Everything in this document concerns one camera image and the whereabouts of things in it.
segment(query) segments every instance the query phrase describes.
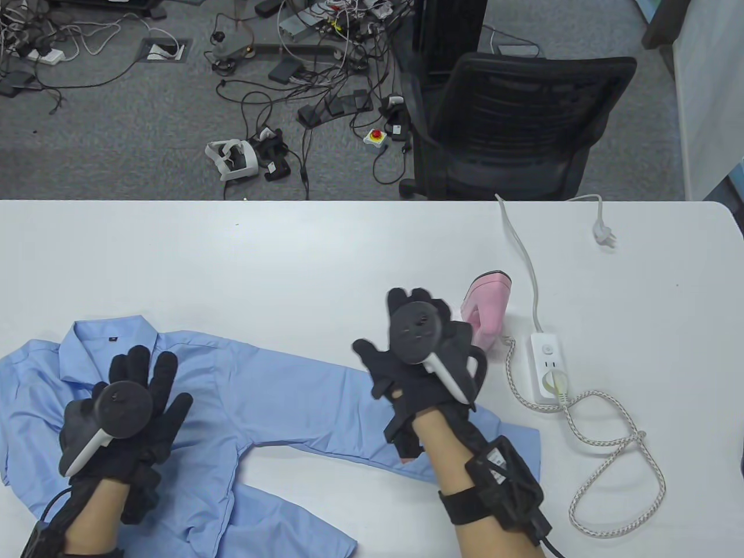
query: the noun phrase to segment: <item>pink steam iron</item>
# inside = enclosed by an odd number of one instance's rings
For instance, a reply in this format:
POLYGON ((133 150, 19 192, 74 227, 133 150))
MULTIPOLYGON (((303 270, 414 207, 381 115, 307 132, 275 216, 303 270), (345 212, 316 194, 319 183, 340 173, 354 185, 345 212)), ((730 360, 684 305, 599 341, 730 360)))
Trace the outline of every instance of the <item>pink steam iron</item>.
POLYGON ((472 344, 484 351, 501 335, 507 311, 511 279, 504 272, 479 275, 470 285, 461 312, 463 320, 472 325, 472 344))

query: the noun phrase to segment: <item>game controller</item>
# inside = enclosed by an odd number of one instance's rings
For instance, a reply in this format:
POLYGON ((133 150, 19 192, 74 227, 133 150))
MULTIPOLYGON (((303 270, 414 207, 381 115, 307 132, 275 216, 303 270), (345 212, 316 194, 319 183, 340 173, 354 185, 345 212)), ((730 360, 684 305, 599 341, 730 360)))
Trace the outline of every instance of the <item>game controller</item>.
POLYGON ((471 338, 470 324, 444 324, 436 307, 428 302, 411 302, 390 317, 391 351, 406 364, 421 364, 427 372, 435 373, 464 405, 473 405, 488 370, 485 353, 470 344, 471 338), (476 361, 472 374, 467 367, 469 358, 476 361))
POLYGON ((511 279, 500 271, 479 275, 470 285, 461 312, 463 320, 472 325, 472 343, 489 350, 501 335, 507 311, 511 279))
POLYGON ((65 407, 64 447, 60 474, 80 472, 93 454, 112 440, 139 433, 150 421, 153 398, 136 382, 107 385, 94 401, 77 400, 65 407))

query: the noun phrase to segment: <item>chair wheel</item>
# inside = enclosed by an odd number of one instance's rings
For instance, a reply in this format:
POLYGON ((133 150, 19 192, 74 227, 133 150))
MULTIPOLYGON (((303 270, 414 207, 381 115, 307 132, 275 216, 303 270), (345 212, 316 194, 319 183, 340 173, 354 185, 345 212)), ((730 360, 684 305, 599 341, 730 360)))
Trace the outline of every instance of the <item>chair wheel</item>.
POLYGON ((416 189, 410 184, 398 184, 398 195, 403 199, 413 199, 416 189))

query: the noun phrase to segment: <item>glove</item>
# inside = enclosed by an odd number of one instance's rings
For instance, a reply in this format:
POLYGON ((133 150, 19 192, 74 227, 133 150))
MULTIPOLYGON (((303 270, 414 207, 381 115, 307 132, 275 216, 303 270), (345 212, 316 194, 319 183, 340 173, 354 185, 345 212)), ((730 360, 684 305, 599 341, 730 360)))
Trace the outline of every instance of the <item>glove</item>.
MULTIPOLYGON (((154 464, 163 464, 170 456, 173 440, 193 403, 190 394, 179 394, 166 410, 177 368, 176 355, 161 353, 148 384, 150 351, 146 347, 139 345, 127 355, 114 357, 109 369, 109 381, 129 380, 146 388, 153 400, 150 421, 134 436, 115 439, 108 446, 98 448, 88 463, 70 479, 73 490, 76 484, 102 478, 113 478, 129 484, 129 497, 122 514, 122 521, 127 524, 139 523, 144 514, 157 505, 155 488, 160 482, 160 475, 152 467, 154 464)), ((96 399, 107 386, 105 382, 96 384, 89 400, 82 401, 81 405, 70 404, 65 409, 65 425, 60 432, 63 451, 68 445, 67 439, 71 437, 69 424, 79 422, 69 417, 68 413, 92 413, 96 399)))
MULTIPOLYGON (((443 343, 460 343, 456 339, 463 337, 470 339, 470 336, 462 335, 461 328, 469 329, 472 336, 469 324, 451 321, 447 304, 439 298, 432 298, 424 289, 414 289, 410 297, 403 289, 392 289, 388 293, 388 314, 392 316, 411 302, 427 302, 437 310, 443 343)), ((412 426, 416 413, 431 407, 447 407, 450 417, 465 416, 467 421, 469 406, 455 400, 437 376, 429 373, 423 365, 406 364, 391 350, 377 350, 367 339, 357 339, 352 349, 372 376, 372 397, 379 399, 384 396, 393 405, 395 416, 385 428, 385 439, 396 446, 401 458, 416 458, 422 451, 412 426)), ((462 358, 467 360, 467 356, 465 350, 462 358)))

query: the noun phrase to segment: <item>controller handle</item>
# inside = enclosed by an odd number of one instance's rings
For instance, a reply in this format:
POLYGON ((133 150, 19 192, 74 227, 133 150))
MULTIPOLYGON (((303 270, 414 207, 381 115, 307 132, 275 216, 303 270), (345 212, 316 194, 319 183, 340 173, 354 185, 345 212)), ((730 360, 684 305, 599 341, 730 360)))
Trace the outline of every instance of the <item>controller handle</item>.
POLYGON ((83 412, 89 400, 73 401, 65 407, 65 448, 60 474, 71 477, 80 472, 93 454, 111 440, 132 437, 150 421, 153 398, 136 382, 123 380, 107 385, 83 412))
POLYGON ((428 302, 411 302, 390 317, 390 349, 406 364, 422 364, 426 371, 437 375, 458 402, 472 405, 485 380, 488 361, 482 350, 470 344, 470 324, 453 321, 450 325, 455 335, 444 338, 436 307, 428 302), (467 369, 469 357, 478 363, 473 376, 467 369))

